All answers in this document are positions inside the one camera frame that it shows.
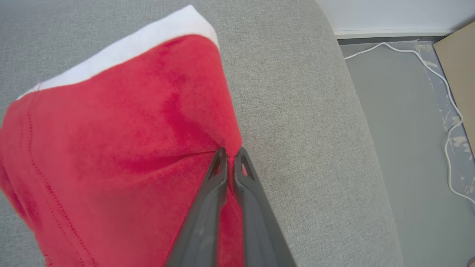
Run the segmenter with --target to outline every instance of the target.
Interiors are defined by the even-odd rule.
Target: gray fabric
[[[1,114],[39,81],[188,3],[2,3]],[[370,132],[342,54],[317,4],[313,0],[191,3],[218,34],[244,147],[298,266],[402,266]],[[8,204],[2,199],[0,205]],[[2,214],[10,218],[13,210],[4,207]],[[0,224],[3,266],[37,266],[41,254],[23,223],[5,219]],[[19,229],[21,238],[14,229]]]

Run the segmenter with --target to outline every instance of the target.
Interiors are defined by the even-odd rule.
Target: power cord
[[[462,124],[462,122],[464,121],[464,117],[462,116],[462,113],[460,112],[460,110],[458,110],[457,106],[455,105],[455,102],[454,102],[454,98],[452,97],[452,94],[450,93],[450,87],[448,86],[448,82],[447,80],[442,76],[440,75],[439,73],[435,72],[433,69],[431,69],[425,62],[424,60],[421,58],[421,56],[419,55],[418,52],[414,51],[414,50],[401,50],[401,49],[396,49],[392,46],[390,46],[388,43],[386,42],[382,42],[382,43],[379,43],[373,47],[371,47],[370,49],[366,49],[366,50],[363,50],[361,52],[358,52],[356,54],[353,54],[351,56],[348,56],[348,57],[345,57],[345,60],[347,59],[350,59],[352,57],[355,57],[357,55],[360,55],[360,54],[363,54],[363,53],[366,53],[366,52],[369,52],[379,46],[382,46],[382,45],[385,45],[389,48],[391,48],[392,50],[394,51],[397,51],[397,52],[403,52],[403,53],[412,53],[414,55],[416,55],[420,62],[424,65],[424,67],[426,67],[430,72],[432,72],[433,74],[437,75],[439,78],[441,78],[444,83],[445,83],[445,86],[446,86],[446,89],[447,89],[447,95],[448,95],[448,99],[450,100],[450,103],[452,104],[452,106],[454,107],[455,111],[457,111],[457,114],[458,116],[460,117],[460,121],[458,123],[456,123],[455,125],[453,125],[447,132],[447,139],[446,139],[446,143],[444,145],[444,156],[445,156],[445,159],[446,159],[446,162],[447,162],[447,178],[448,178],[448,187],[449,189],[456,195],[459,195],[463,198],[466,198],[468,200],[470,200],[474,205],[475,205],[475,200],[471,199],[470,197],[466,196],[466,195],[462,195],[461,193],[459,192],[456,192],[453,188],[452,188],[452,182],[451,182],[451,171],[452,171],[452,165],[450,164],[450,159],[448,158],[448,153],[447,153],[447,144],[448,142],[450,141],[450,134],[452,133],[452,131],[459,125]]]

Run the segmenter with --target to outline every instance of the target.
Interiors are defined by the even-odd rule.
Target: floor
[[[390,43],[418,51],[443,74],[432,42]],[[341,45],[344,56],[375,44]],[[447,185],[447,129],[458,120],[444,84],[413,54],[387,47],[347,61],[396,222],[406,267],[467,266],[475,257],[475,207]],[[448,147],[453,188],[475,199],[475,161],[458,127]]]

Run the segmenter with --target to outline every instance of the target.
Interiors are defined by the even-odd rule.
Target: white trim
[[[381,29],[381,30],[337,30],[337,39],[407,37],[407,36],[446,36],[456,29]]]
[[[218,37],[211,24],[192,5],[188,5],[109,45],[62,74],[36,85],[17,99],[31,92],[85,81],[161,43],[186,35],[201,35],[219,47]]]

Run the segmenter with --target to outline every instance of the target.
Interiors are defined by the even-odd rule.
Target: red fabric
[[[84,82],[27,94],[0,130],[0,185],[48,265],[162,266],[214,152],[241,136],[219,51],[185,36]],[[228,191],[219,265],[242,266]]]

